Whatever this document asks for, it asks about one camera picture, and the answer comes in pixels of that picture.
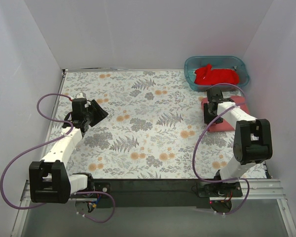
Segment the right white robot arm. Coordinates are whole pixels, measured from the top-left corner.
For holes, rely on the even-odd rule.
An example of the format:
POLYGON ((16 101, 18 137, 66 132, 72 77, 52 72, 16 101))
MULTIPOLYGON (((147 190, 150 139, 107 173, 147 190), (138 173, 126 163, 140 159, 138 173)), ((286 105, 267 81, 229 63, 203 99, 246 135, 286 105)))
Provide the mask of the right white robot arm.
POLYGON ((240 189, 236 182, 250 168, 272 157, 270 122, 249 115, 244 97, 225 98, 217 87, 207 90, 202 108, 209 132, 226 131, 225 125, 228 131, 234 131, 233 157, 216 173, 216 182, 208 185, 217 195, 224 196, 240 189))

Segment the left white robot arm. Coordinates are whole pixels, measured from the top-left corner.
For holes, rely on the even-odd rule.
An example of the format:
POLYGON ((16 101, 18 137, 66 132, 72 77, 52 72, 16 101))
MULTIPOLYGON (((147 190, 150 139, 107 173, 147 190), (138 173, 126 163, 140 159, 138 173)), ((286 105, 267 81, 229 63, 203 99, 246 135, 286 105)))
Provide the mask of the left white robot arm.
POLYGON ((76 192, 86 198, 94 194, 92 175, 89 173, 69 175, 66 166, 88 129, 107 116, 108 113, 95 100, 88 100, 83 92, 72 100, 72 111, 66 115, 61 130, 64 137, 58 140, 40 161, 33 161, 30 164, 32 202, 66 203, 76 192))

